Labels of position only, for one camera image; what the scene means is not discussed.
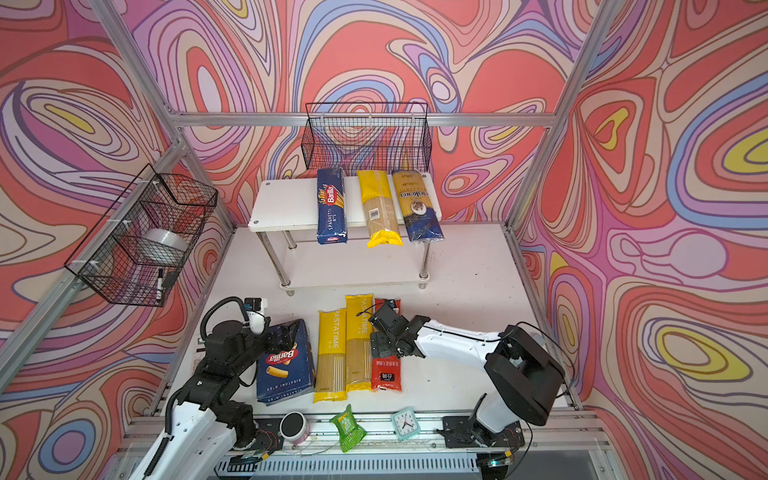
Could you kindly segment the blue Barilla rigatoni box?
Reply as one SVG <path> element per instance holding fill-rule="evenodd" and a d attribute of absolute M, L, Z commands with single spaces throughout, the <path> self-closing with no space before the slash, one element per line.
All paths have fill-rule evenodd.
<path fill-rule="evenodd" d="M 313 392 L 315 367 L 306 322 L 270 326 L 267 338 L 271 347 L 257 363 L 257 401 L 272 405 Z"/>

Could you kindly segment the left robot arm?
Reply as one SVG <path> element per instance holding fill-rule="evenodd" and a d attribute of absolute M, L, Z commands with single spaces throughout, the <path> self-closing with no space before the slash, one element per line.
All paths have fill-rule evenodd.
<path fill-rule="evenodd" d="M 204 314 L 204 356 L 168 397 L 163 430 L 131 471 L 132 479 L 205 479 L 227 452 L 253 444 L 253 407 L 233 399 L 249 385 L 241 375 L 262 355 L 288 349 L 295 338 L 288 327 L 270 329 L 265 306 L 258 297 L 229 296 Z"/>

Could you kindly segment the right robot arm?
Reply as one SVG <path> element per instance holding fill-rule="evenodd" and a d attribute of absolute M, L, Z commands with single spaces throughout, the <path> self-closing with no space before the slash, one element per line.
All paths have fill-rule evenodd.
<path fill-rule="evenodd" d="M 503 432 L 523 421 L 544 426 L 565 383 L 565 370 L 524 329 L 472 332 L 446 326 L 423 315 L 408 320 L 392 300 L 357 315 L 373 327 L 375 358 L 419 357 L 460 363 L 484 372 L 494 390 L 478 399 L 467 417 L 448 416 L 438 430 L 449 448 L 494 447 Z"/>

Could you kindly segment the long yellow Pastatime bag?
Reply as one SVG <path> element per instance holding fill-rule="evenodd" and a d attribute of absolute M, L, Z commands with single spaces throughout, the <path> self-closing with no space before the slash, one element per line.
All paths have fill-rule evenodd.
<path fill-rule="evenodd" d="M 371 390 L 372 356 L 369 321 L 374 306 L 372 294 L 347 295 L 346 300 L 346 391 Z"/>

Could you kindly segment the yellow barcode spaghetti bag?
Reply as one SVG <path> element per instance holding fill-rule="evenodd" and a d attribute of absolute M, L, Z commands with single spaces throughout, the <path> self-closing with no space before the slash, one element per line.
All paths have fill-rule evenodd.
<path fill-rule="evenodd" d="M 378 170 L 359 170 L 357 178 L 369 235 L 367 247 L 402 246 L 403 241 L 399 233 L 387 173 Z"/>

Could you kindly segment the red spaghetti bag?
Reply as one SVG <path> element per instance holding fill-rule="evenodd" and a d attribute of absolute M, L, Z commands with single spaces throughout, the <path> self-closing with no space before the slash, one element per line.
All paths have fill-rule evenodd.
<path fill-rule="evenodd" d="M 371 333 L 371 388 L 375 391 L 401 392 L 401 360 L 394 346 L 394 334 L 399 322 L 399 299 L 374 299 L 374 316 L 382 328 L 374 325 Z"/>

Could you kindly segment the blue Barilla spaghetti box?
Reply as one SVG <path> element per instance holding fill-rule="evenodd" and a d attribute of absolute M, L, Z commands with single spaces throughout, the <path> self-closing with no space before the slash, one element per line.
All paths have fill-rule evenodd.
<path fill-rule="evenodd" d="M 344 177 L 341 168 L 317 172 L 318 229 L 321 245 L 346 243 L 347 225 L 344 205 Z"/>

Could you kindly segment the dark blue yellow spaghetti bag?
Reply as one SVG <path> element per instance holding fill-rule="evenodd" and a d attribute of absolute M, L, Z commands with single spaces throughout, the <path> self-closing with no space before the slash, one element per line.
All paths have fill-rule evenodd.
<path fill-rule="evenodd" d="M 432 243 L 443 240 L 444 234 L 422 174 L 398 171 L 393 174 L 393 181 L 409 241 Z"/>

